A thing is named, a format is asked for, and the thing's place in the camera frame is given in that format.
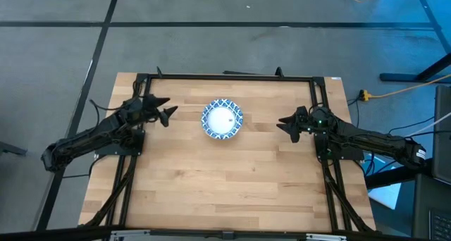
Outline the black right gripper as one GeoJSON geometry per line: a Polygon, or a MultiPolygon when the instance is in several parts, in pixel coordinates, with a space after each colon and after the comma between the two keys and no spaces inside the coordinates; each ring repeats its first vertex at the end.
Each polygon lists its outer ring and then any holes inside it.
{"type": "Polygon", "coordinates": [[[289,134],[292,143],[299,142],[301,132],[319,131],[319,114],[316,111],[309,113],[306,106],[297,107],[296,111],[288,117],[279,118],[276,126],[289,134]]]}

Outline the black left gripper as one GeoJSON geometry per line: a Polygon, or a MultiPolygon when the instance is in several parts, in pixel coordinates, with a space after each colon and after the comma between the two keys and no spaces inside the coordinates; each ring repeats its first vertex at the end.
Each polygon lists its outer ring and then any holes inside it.
{"type": "Polygon", "coordinates": [[[173,106],[160,112],[158,107],[170,100],[168,97],[155,97],[153,94],[146,94],[142,98],[133,97],[123,102],[121,115],[129,125],[155,122],[159,119],[162,126],[168,127],[169,118],[178,107],[173,106]]]}

